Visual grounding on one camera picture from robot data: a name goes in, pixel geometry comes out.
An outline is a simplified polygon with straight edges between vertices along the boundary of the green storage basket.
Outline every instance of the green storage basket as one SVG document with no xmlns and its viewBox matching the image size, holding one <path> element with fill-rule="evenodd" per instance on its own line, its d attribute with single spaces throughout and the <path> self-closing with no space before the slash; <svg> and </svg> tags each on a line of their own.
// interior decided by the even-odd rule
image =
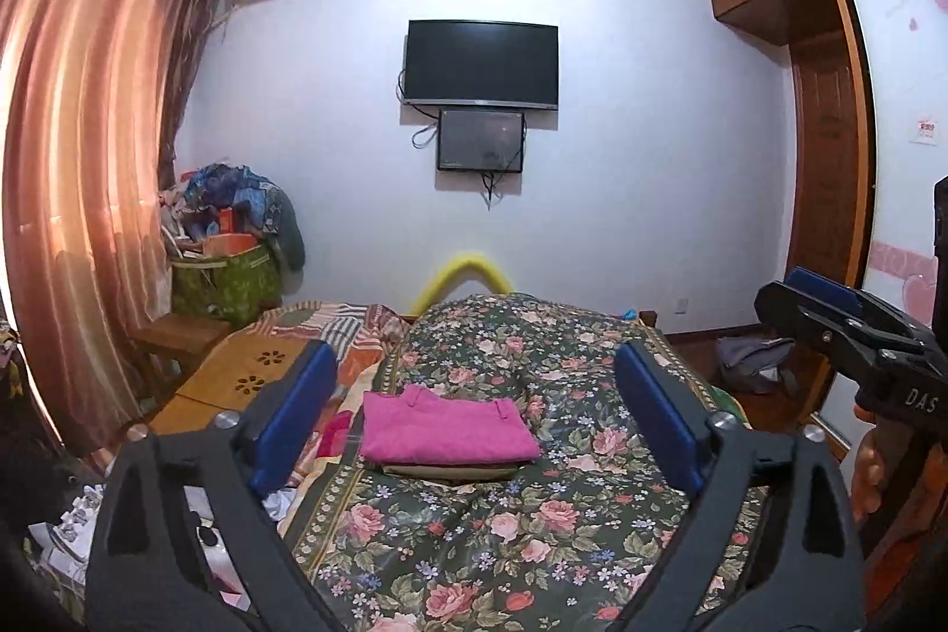
<svg viewBox="0 0 948 632">
<path fill-rule="evenodd" d="M 240 329 L 282 302 L 276 260 L 262 244 L 229 258 L 172 260 L 172 311 L 179 315 Z"/>
</svg>

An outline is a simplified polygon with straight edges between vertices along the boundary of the television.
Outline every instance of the television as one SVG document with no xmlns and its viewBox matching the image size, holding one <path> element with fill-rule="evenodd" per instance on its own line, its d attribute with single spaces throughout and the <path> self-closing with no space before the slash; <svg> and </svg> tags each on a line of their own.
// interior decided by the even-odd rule
<svg viewBox="0 0 948 632">
<path fill-rule="evenodd" d="M 556 108 L 559 29 L 555 25 L 411 20 L 405 102 Z"/>
<path fill-rule="evenodd" d="M 523 172 L 523 113 L 445 108 L 438 122 L 438 169 Z"/>
</svg>

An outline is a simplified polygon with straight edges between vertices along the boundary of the floral bedspread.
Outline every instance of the floral bedspread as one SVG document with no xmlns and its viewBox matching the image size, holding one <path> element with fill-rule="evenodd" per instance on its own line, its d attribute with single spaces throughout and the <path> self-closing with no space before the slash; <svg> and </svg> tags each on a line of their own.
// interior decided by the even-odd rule
<svg viewBox="0 0 948 632">
<path fill-rule="evenodd" d="M 338 618 L 357 632 L 593 630 L 614 620 L 686 509 L 613 388 L 613 351 L 633 338 L 708 409 L 722 406 L 659 332 L 636 323 L 520 294 L 472 296 L 420 319 L 373 389 L 510 397 L 542 458 L 509 482 L 449 487 L 364 468 L 356 437 L 286 533 Z M 738 578 L 759 511 L 750 495 L 704 608 Z"/>
</svg>

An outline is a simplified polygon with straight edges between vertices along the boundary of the yellow foam tube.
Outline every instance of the yellow foam tube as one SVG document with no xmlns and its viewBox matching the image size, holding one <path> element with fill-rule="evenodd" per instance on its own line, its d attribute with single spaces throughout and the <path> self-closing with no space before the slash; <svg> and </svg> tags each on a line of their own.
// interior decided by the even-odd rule
<svg viewBox="0 0 948 632">
<path fill-rule="evenodd" d="M 476 271 L 483 277 L 492 293 L 513 293 L 513 285 L 504 273 L 487 258 L 478 253 L 462 253 L 452 258 L 447 266 L 439 271 L 422 291 L 411 307 L 412 316 L 421 316 L 441 299 L 444 288 L 463 271 Z"/>
</svg>

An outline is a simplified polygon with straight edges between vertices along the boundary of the screw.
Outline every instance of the screw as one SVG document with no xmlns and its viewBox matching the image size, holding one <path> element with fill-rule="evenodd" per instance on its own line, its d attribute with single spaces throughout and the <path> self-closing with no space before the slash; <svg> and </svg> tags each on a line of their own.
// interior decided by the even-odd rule
<svg viewBox="0 0 948 632">
<path fill-rule="evenodd" d="M 827 433 L 816 424 L 807 424 L 803 427 L 803 436 L 810 442 L 825 442 Z"/>
<path fill-rule="evenodd" d="M 133 424 L 125 432 L 125 438 L 131 442 L 138 442 L 146 437 L 148 437 L 148 426 L 145 424 Z"/>
<path fill-rule="evenodd" d="M 240 413 L 236 410 L 223 410 L 214 416 L 214 425 L 218 429 L 232 429 L 240 423 Z"/>
<path fill-rule="evenodd" d="M 727 413 L 723 410 L 719 410 L 717 413 L 712 413 L 709 421 L 716 429 L 720 429 L 724 432 L 731 431 L 732 429 L 736 429 L 738 427 L 738 419 L 734 417 L 734 414 Z"/>
</svg>

